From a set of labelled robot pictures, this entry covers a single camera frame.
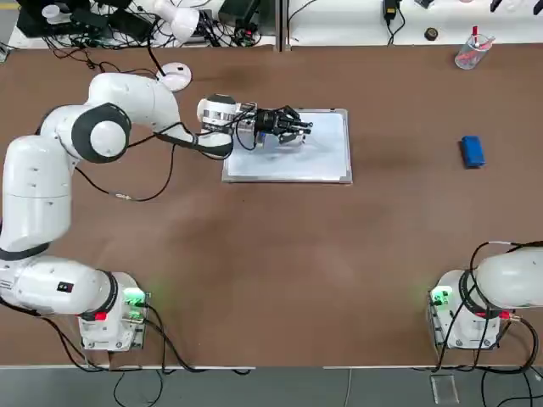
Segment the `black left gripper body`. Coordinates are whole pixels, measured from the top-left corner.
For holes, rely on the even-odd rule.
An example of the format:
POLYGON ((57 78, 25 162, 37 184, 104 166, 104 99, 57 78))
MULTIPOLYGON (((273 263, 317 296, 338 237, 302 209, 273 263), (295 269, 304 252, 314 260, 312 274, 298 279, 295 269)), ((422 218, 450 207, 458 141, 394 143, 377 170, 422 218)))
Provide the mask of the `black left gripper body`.
POLYGON ((254 135, 261 133, 273 134, 275 136, 283 134, 283 129, 278 122, 282 111, 280 109, 257 109, 255 114, 254 135))

